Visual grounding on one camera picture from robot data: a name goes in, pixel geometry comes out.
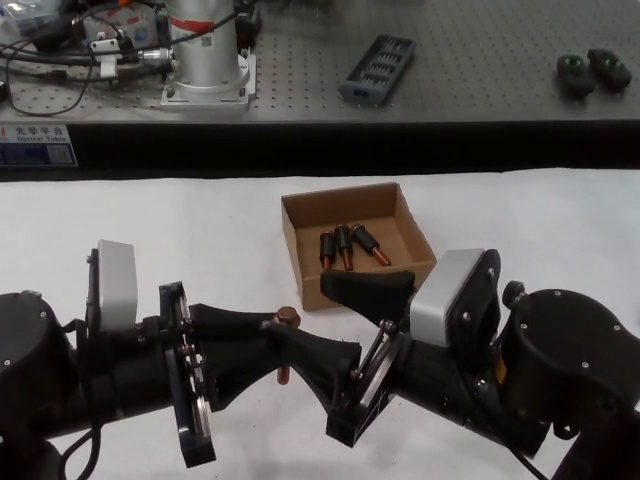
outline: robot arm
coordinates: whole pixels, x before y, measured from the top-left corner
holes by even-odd
[[[408,272],[323,274],[325,295],[379,327],[362,361],[358,344],[297,329],[290,307],[189,306],[180,283],[161,287],[160,314],[136,324],[132,261],[122,244],[92,252],[77,349],[38,294],[0,296],[3,473],[64,478],[67,453],[61,459],[47,439],[91,428],[83,438],[99,447],[105,423],[169,406],[187,466],[213,461],[208,411],[224,410],[274,370],[286,383],[289,366],[326,411],[326,433],[349,446],[400,395],[505,445],[525,465],[552,426],[561,438],[579,435],[555,480],[640,472],[640,341],[588,297],[526,294],[513,282],[497,335],[495,250],[447,252],[417,292]],[[95,466],[97,453],[92,459]]]

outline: gray component tray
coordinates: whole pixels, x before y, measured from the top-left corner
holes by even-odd
[[[338,89],[346,101],[382,105],[400,80],[416,50],[407,38],[378,35],[349,78]]]

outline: open cardboard box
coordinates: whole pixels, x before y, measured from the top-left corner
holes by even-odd
[[[410,270],[416,274],[417,288],[436,264],[397,183],[284,196],[282,228],[305,311],[338,306],[320,292],[320,234],[340,223],[364,225],[392,263],[383,267],[354,242],[354,272]],[[344,270],[339,255],[332,268]]]

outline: bolt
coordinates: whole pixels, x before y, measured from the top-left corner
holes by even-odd
[[[344,270],[350,272],[353,270],[353,243],[351,242],[351,230],[346,225],[338,225],[333,230],[333,236],[338,245],[338,253],[342,256]]]
[[[392,333],[395,329],[396,325],[391,320],[385,320],[382,322],[382,330],[384,330],[386,334]]]
[[[322,271],[331,270],[331,265],[336,261],[336,240],[333,232],[323,232],[320,234],[320,262],[322,263]]]
[[[391,260],[380,250],[380,242],[367,231],[364,225],[354,225],[351,228],[351,236],[363,250],[373,256],[380,265],[383,267],[391,266]]]
[[[280,307],[275,315],[275,321],[282,323],[291,328],[298,328],[300,326],[300,315],[293,307]],[[291,369],[289,365],[280,367],[278,369],[278,383],[280,385],[286,385],[289,383],[289,376]]]
[[[179,347],[179,352],[182,356],[188,357],[189,355],[194,355],[196,353],[196,349],[191,344],[181,345]]]

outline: white tablecloth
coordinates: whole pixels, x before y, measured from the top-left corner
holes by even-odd
[[[43,292],[62,323],[81,317],[85,256],[101,238],[135,245],[138,318],[158,286],[181,280],[190,303],[238,310],[300,307],[280,196],[390,178],[153,180],[0,184],[0,291]],[[497,248],[500,280],[573,289],[640,334],[640,172],[544,170],[397,177],[436,255]],[[304,314],[302,328],[370,345],[375,329],[345,309]],[[212,415],[219,460],[187,470],[172,409],[108,425],[93,478],[529,479],[504,448],[396,398],[354,449],[324,434],[326,416],[295,374],[275,373]],[[78,435],[55,441],[66,448]],[[547,475],[569,443],[549,437]],[[75,478],[84,447],[69,466]]]

